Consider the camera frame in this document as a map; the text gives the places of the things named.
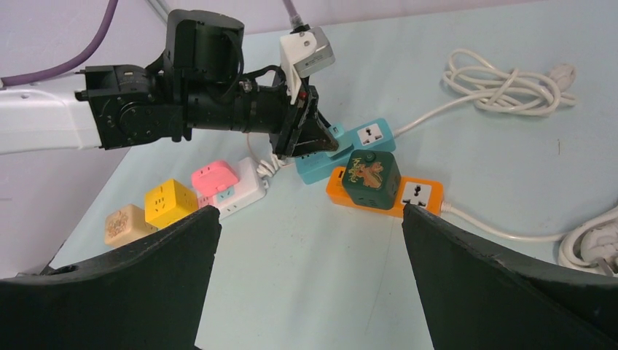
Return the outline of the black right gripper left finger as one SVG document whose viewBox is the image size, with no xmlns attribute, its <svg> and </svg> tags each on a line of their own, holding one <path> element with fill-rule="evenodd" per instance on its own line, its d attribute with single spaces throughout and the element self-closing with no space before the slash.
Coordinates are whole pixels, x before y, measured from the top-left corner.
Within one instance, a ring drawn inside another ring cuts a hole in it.
<svg viewBox="0 0 618 350">
<path fill-rule="evenodd" d="M 3 349 L 194 349 L 222 227 L 207 206 L 145 238 L 1 280 Z"/>
</svg>

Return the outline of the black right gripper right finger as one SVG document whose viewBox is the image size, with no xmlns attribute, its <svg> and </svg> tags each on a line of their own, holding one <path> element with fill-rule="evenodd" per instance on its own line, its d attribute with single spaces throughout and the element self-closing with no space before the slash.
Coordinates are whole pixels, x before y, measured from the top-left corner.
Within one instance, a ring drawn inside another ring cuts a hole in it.
<svg viewBox="0 0 618 350">
<path fill-rule="evenodd" d="M 615 349 L 617 280 L 521 254 L 425 209 L 404 241 L 436 349 Z"/>
</svg>

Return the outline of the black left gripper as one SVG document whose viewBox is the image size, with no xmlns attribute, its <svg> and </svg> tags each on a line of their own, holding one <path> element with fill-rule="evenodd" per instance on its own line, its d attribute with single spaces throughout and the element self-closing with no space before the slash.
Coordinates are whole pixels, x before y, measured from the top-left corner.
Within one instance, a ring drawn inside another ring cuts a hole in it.
<svg viewBox="0 0 618 350">
<path fill-rule="evenodd" d="M 290 104 L 281 66 L 246 72 L 245 26 L 205 10 L 168 15 L 164 78 L 168 94 L 184 108 L 187 128 L 267 133 L 279 158 L 331 152 L 339 142 L 318 110 L 318 93 L 306 78 Z"/>
</svg>

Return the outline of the dark green cube adapter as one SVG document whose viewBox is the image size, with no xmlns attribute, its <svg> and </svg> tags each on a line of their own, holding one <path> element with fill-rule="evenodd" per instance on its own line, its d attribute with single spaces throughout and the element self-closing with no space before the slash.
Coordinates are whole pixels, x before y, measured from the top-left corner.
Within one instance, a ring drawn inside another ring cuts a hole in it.
<svg viewBox="0 0 618 350">
<path fill-rule="evenodd" d="M 368 149 L 352 151 L 342 185 L 357 206 L 389 210 L 394 207 L 401 174 L 391 152 Z"/>
</svg>

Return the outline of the beige cube socket adapter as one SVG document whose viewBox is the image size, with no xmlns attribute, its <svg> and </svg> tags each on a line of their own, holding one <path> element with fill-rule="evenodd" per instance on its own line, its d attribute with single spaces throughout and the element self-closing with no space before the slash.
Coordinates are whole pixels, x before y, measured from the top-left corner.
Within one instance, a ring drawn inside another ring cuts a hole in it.
<svg viewBox="0 0 618 350">
<path fill-rule="evenodd" d="M 118 248 L 156 231 L 155 226 L 145 221 L 145 212 L 142 208 L 128 204 L 107 216 L 103 241 L 112 248 Z"/>
</svg>

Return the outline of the yellow cube socket adapter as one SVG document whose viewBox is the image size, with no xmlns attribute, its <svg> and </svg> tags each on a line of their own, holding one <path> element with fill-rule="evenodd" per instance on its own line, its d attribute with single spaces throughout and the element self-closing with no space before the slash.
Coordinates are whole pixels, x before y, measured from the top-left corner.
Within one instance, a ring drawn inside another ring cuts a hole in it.
<svg viewBox="0 0 618 350">
<path fill-rule="evenodd" d="M 196 194 L 169 179 L 144 194 L 146 223 L 163 229 L 198 210 Z"/>
</svg>

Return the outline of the orange power strip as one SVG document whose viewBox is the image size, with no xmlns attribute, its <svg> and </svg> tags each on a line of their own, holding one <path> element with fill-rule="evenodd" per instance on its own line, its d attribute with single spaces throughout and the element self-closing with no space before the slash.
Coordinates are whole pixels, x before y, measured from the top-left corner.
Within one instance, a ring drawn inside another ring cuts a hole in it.
<svg viewBox="0 0 618 350">
<path fill-rule="evenodd" d="M 326 193 L 331 202 L 340 206 L 371 211 L 391 217 L 403 217 L 404 206 L 408 203 L 419 206 L 439 216 L 442 212 L 444 200 L 444 186 L 442 183 L 429 179 L 418 179 L 403 176 L 396 194 L 394 206 L 389 210 L 376 209 L 355 204 L 343 187 L 342 178 L 345 168 L 336 167 L 332 172 L 326 186 Z"/>
</svg>

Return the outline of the pink plug adapter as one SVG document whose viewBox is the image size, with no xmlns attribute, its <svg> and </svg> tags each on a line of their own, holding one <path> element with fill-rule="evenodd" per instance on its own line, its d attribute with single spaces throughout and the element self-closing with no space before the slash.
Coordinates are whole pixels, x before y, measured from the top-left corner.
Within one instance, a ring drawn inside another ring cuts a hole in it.
<svg viewBox="0 0 618 350">
<path fill-rule="evenodd" d="M 194 171 L 191 183 L 202 196 L 211 197 L 237 184 L 239 177 L 225 160 L 216 160 Z"/>
</svg>

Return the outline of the teal USB charger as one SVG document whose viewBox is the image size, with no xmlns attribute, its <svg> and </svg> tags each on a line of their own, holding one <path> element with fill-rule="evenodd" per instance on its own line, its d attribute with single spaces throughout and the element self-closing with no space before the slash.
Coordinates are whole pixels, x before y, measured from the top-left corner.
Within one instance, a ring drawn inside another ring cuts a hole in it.
<svg viewBox="0 0 618 350">
<path fill-rule="evenodd" d="M 349 131 L 347 131 L 342 123 L 336 123 L 329 127 L 329 131 L 335 138 L 338 146 L 334 151 L 326 152 L 326 155 L 330 159 L 335 159 L 343 156 L 346 152 L 350 152 L 353 149 L 353 138 Z"/>
</svg>

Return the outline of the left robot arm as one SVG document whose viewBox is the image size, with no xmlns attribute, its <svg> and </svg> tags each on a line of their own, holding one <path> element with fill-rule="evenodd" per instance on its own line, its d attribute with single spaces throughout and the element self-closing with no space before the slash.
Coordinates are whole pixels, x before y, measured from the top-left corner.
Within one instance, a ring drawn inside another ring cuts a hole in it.
<svg viewBox="0 0 618 350">
<path fill-rule="evenodd" d="M 71 61 L 1 79 L 2 154 L 188 141 L 195 129 L 265 133 L 281 160 L 338 148 L 309 83 L 335 55 L 292 4 L 281 62 L 249 72 L 242 22 L 184 9 L 169 12 L 165 49 L 148 66 L 86 66 L 116 8 L 110 1 L 94 39 Z"/>
</svg>

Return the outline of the teal power strip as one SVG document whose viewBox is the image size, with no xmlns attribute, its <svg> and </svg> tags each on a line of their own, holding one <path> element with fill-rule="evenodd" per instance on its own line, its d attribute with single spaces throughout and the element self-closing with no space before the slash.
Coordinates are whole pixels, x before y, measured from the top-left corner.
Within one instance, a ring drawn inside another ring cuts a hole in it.
<svg viewBox="0 0 618 350">
<path fill-rule="evenodd" d="M 329 128 L 339 147 L 335 151 L 317 152 L 295 160 L 297 173 L 305 184 L 326 179 L 338 166 L 345 166 L 352 151 L 368 149 L 393 152 L 396 149 L 393 133 L 383 118 L 378 118 L 346 131 L 342 123 Z"/>
</svg>

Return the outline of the white power strip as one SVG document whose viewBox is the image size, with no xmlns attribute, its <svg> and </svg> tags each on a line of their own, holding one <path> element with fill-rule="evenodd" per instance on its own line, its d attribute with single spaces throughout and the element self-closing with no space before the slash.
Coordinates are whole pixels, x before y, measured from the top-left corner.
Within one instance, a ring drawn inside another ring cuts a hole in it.
<svg viewBox="0 0 618 350">
<path fill-rule="evenodd" d="M 224 219 L 266 196 L 269 184 L 257 173 L 254 160 L 245 157 L 233 169 L 239 174 L 239 182 L 211 197 L 199 194 L 197 204 L 200 209 L 213 206 L 219 210 L 219 218 Z"/>
</svg>

